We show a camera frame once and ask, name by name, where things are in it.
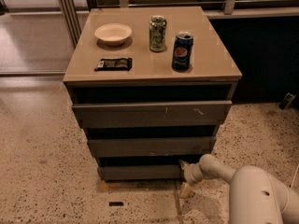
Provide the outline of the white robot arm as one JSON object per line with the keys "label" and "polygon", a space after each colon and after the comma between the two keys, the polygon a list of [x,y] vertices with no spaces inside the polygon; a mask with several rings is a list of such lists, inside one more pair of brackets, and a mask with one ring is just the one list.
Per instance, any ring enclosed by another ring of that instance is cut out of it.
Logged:
{"label": "white robot arm", "polygon": [[234,169],[211,154],[197,163],[180,161],[185,181],[179,196],[204,179],[222,179],[229,186],[229,224],[299,224],[299,194],[264,169]]}

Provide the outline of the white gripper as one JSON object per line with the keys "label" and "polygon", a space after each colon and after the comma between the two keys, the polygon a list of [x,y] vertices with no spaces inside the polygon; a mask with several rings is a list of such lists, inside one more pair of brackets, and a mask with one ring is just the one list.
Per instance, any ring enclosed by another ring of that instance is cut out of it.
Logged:
{"label": "white gripper", "polygon": [[183,160],[179,160],[178,162],[180,168],[183,170],[184,178],[188,182],[183,182],[179,191],[179,197],[185,199],[192,192],[192,184],[203,180],[203,173],[198,163],[187,163]]}

